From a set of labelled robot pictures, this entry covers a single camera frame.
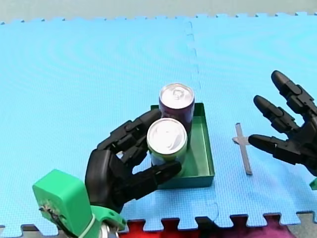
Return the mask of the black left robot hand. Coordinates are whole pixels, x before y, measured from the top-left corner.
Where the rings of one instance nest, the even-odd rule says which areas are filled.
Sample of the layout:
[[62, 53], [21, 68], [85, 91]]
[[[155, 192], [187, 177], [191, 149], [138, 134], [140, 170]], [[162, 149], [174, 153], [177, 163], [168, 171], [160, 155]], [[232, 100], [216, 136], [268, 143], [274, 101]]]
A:
[[145, 159], [148, 129], [160, 117], [160, 110], [153, 109], [126, 121], [91, 152], [85, 186], [92, 205], [120, 213], [125, 203], [152, 193], [181, 171], [179, 162], [168, 162], [132, 173]]

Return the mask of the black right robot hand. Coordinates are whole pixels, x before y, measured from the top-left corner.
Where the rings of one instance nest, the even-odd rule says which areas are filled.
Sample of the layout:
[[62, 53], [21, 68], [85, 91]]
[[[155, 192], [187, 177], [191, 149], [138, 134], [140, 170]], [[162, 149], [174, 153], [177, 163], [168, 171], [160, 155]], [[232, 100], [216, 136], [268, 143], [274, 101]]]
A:
[[252, 134], [248, 142], [281, 161], [292, 165], [304, 165], [308, 171], [317, 175], [317, 106], [314, 98], [299, 84], [295, 84], [282, 72], [275, 70], [271, 80], [287, 106], [303, 117], [304, 123], [298, 126], [295, 119], [283, 108], [275, 106], [266, 98], [256, 95], [255, 106], [262, 115], [271, 122], [271, 126], [279, 133], [287, 136], [281, 140], [274, 136]]

